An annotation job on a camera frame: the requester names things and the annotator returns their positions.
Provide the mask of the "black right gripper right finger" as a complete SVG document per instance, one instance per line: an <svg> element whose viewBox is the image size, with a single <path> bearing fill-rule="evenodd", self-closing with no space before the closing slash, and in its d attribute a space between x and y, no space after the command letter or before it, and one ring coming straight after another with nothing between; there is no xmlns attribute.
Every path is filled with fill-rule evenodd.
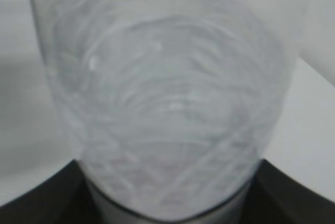
<svg viewBox="0 0 335 224"><path fill-rule="evenodd" d="M252 181L240 223L334 224L334 202L263 160Z"/></svg>

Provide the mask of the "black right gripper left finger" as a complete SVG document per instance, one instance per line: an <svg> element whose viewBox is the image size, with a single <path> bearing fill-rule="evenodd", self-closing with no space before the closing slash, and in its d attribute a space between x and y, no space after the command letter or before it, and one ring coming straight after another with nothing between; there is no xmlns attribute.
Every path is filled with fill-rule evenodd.
<svg viewBox="0 0 335 224"><path fill-rule="evenodd" d="M84 175L72 161L48 180L1 207L1 223L102 223Z"/></svg>

